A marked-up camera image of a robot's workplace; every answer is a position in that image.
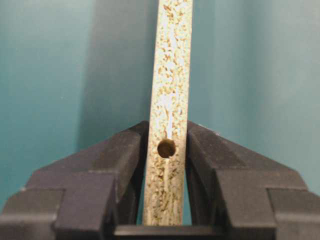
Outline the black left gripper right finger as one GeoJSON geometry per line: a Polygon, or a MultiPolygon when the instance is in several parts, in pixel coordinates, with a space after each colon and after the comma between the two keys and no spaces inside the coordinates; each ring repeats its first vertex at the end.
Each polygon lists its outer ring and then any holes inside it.
{"type": "Polygon", "coordinates": [[[317,240],[320,197],[294,169],[187,124],[191,219],[226,240],[317,240]]]}

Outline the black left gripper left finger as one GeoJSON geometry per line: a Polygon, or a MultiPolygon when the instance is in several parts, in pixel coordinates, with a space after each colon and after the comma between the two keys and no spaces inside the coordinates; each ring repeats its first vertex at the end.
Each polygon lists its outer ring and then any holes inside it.
{"type": "Polygon", "coordinates": [[[0,215],[3,240],[104,240],[136,223],[149,123],[36,170],[0,215]]]}

